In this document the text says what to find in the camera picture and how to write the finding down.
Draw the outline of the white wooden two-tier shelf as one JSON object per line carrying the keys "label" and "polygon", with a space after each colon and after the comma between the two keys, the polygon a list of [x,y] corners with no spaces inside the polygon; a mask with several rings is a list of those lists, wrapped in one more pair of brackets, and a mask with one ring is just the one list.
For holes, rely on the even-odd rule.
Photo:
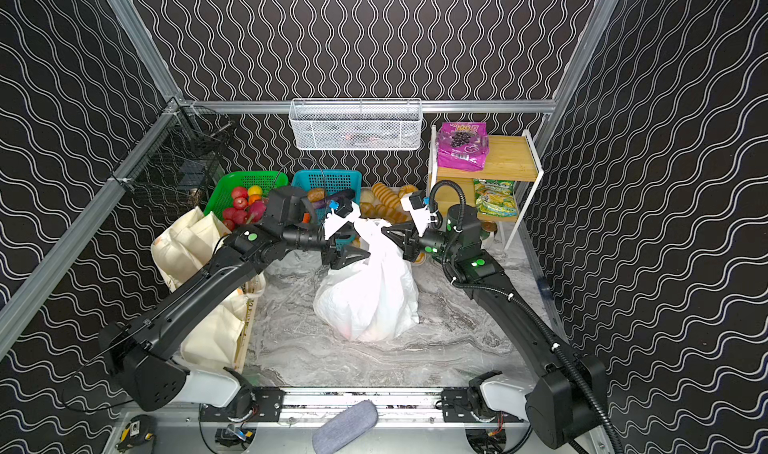
{"label": "white wooden two-tier shelf", "polygon": [[439,167],[436,137],[437,128],[432,125],[428,144],[427,189],[431,189],[438,180],[453,180],[462,187],[467,202],[470,202],[474,201],[473,179],[514,182],[514,198],[518,208],[516,217],[478,216],[483,221],[497,224],[498,238],[503,242],[503,250],[507,251],[522,229],[524,216],[544,175],[544,169],[530,131],[525,129],[520,136],[491,135],[489,137],[490,153],[485,168],[477,172]]}

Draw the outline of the yellow black tape measure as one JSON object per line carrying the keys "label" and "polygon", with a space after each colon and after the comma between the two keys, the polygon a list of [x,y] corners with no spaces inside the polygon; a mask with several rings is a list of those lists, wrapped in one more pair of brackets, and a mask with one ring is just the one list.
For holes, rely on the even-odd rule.
{"label": "yellow black tape measure", "polygon": [[157,421],[150,415],[132,417],[125,425],[115,448],[119,453],[153,454]]}

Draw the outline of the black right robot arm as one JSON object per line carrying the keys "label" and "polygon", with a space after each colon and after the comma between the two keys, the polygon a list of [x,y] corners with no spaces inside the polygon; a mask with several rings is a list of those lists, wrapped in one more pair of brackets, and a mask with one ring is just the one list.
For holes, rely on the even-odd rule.
{"label": "black right robot arm", "polygon": [[605,365],[592,354],[579,354],[523,299],[502,265],[482,246],[477,211],[459,195],[447,214],[439,211],[442,188],[461,193],[454,181],[440,180],[429,192],[403,197],[410,221],[383,229],[404,259],[436,254],[449,283],[463,290],[499,325],[523,357],[536,382],[524,394],[520,418],[551,449],[575,445],[579,436],[602,427],[612,450],[624,450],[607,406]]}

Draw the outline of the pumpkin shaped bread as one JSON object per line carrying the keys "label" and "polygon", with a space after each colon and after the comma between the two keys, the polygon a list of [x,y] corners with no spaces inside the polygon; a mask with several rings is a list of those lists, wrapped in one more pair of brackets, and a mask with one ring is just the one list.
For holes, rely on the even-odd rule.
{"label": "pumpkin shaped bread", "polygon": [[414,185],[404,185],[399,189],[398,196],[400,198],[407,197],[417,191],[418,191],[418,188]]}

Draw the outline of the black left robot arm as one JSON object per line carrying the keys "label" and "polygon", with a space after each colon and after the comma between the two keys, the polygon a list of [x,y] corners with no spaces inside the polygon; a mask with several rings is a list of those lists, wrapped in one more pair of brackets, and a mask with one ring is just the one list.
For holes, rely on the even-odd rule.
{"label": "black left robot arm", "polygon": [[189,402],[245,418],[256,404],[253,385],[229,367],[208,369],[179,358],[182,342],[236,288],[291,251],[316,251],[334,269],[367,258],[362,249],[336,246],[353,234],[360,215],[356,203],[342,200],[319,222],[305,191],[272,190],[263,217],[225,236],[210,261],[169,297],[140,318],[102,330],[100,354],[109,375],[145,412]]}

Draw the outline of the green yellow snack bag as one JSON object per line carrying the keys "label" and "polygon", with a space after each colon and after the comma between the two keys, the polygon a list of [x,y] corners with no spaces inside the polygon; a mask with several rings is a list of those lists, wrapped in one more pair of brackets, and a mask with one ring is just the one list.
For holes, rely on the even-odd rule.
{"label": "green yellow snack bag", "polygon": [[517,216],[514,187],[514,181],[474,179],[475,208],[479,213],[494,217]]}

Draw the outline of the grey cloth pad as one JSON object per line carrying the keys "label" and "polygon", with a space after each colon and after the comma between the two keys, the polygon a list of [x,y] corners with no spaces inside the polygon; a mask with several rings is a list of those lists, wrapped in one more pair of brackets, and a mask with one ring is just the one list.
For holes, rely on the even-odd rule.
{"label": "grey cloth pad", "polygon": [[312,447],[317,454],[336,453],[378,423],[378,410],[370,400],[361,401],[317,429],[312,436]]}

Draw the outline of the pink dragon fruit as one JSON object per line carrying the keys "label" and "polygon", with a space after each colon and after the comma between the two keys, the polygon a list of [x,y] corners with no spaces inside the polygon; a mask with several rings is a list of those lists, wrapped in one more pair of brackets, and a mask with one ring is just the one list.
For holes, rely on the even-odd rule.
{"label": "pink dragon fruit", "polygon": [[254,201],[248,206],[246,222],[248,224],[259,222],[263,218],[266,208],[267,203],[264,199]]}

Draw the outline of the green white can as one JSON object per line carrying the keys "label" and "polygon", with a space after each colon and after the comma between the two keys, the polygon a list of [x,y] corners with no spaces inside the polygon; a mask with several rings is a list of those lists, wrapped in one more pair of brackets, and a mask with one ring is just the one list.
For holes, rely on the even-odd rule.
{"label": "green white can", "polygon": [[483,221],[481,223],[481,230],[482,230],[481,236],[483,238],[493,237],[496,235],[497,229],[498,227],[496,223]]}

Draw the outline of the teal plastic basket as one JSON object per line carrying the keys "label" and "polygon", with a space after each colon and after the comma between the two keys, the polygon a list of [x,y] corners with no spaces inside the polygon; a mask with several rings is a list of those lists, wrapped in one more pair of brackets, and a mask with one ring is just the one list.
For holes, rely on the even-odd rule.
{"label": "teal plastic basket", "polygon": [[343,199],[360,203],[362,188],[362,174],[353,170],[314,169],[298,171],[291,182],[292,187],[297,187],[308,193],[313,188],[323,188],[326,197],[320,202],[312,203],[315,211],[315,219],[311,225],[323,224],[328,204],[336,201],[341,204]]}

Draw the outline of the green plastic basket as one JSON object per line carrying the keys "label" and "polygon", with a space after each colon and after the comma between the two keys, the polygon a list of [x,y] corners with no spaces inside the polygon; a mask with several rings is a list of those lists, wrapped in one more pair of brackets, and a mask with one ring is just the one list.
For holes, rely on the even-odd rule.
{"label": "green plastic basket", "polygon": [[233,228],[244,221],[249,207],[265,201],[269,193],[288,185],[288,176],[279,171],[236,171],[224,175],[216,184],[203,210],[204,215],[213,214]]}

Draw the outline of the left purple snack bag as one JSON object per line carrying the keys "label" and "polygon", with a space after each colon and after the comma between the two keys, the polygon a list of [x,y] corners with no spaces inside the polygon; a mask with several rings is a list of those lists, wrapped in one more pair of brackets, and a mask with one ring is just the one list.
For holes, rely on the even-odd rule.
{"label": "left purple snack bag", "polygon": [[482,171],[490,152],[485,122],[446,122],[437,132],[439,167]]}

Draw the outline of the white plastic bag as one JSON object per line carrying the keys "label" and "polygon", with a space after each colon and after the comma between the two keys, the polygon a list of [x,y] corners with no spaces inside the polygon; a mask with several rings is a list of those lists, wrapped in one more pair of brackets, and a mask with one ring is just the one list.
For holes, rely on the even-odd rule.
{"label": "white plastic bag", "polygon": [[331,270],[316,292],[315,314],[347,340],[391,340],[419,323],[411,265],[381,232],[389,225],[381,219],[357,220],[354,227],[370,256]]}

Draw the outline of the brown potato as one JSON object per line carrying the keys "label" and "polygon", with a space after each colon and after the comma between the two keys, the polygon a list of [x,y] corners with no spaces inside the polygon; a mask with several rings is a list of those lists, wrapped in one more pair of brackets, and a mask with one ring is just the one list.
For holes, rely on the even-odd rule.
{"label": "brown potato", "polygon": [[326,197],[326,191],[323,188],[313,188],[307,193],[310,202],[320,202]]}

